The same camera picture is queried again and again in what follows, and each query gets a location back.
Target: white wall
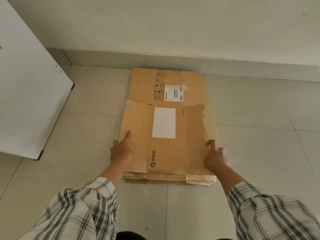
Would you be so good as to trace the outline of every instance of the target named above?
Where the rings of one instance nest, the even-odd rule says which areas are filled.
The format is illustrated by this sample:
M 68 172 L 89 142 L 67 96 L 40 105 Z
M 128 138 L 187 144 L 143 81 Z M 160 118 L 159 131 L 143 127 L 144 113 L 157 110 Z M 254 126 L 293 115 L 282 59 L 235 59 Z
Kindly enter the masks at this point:
M 45 47 L 320 65 L 320 0 L 8 0 Z

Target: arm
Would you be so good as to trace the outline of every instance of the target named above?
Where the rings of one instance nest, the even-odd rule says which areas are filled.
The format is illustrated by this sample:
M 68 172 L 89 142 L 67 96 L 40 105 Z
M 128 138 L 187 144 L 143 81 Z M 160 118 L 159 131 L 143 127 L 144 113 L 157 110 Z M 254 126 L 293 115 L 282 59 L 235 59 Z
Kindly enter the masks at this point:
M 110 165 L 82 189 L 65 189 L 50 201 L 34 228 L 20 239 L 115 239 L 118 206 L 116 190 L 134 153 L 130 131 L 114 141 Z
M 228 164 L 214 140 L 204 165 L 221 182 L 234 215 L 238 239 L 320 239 L 318 216 L 299 200 L 266 194 Z

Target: flattened cardboard box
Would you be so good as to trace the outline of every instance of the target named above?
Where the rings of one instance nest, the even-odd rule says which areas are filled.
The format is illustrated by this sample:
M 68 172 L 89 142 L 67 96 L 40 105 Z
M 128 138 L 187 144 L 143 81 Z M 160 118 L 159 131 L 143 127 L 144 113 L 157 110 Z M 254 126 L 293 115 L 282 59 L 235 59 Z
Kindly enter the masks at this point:
M 125 178 L 215 181 L 203 165 L 206 141 L 216 139 L 204 74 L 135 68 L 120 140 L 127 130 L 135 153 L 127 172 L 135 175 Z

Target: black corner protector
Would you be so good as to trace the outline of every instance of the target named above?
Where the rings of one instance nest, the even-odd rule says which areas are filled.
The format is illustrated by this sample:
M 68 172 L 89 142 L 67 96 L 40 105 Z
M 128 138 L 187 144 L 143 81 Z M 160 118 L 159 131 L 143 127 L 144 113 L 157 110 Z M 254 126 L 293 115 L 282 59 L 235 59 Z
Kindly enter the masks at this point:
M 41 156 L 42 156 L 43 150 L 40 152 L 40 155 L 38 156 L 38 159 L 36 159 L 37 161 L 40 160 Z

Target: shirt sleeve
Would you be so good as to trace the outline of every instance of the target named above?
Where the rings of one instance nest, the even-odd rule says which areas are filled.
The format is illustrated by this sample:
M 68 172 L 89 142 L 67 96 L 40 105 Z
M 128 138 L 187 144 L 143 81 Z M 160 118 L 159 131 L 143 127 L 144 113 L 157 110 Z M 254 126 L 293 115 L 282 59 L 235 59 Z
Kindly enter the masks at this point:
M 320 239 L 318 216 L 299 200 L 244 181 L 229 191 L 228 204 L 238 239 Z
M 112 182 L 98 177 L 82 189 L 65 189 L 50 201 L 22 240 L 111 239 L 117 234 L 118 207 Z

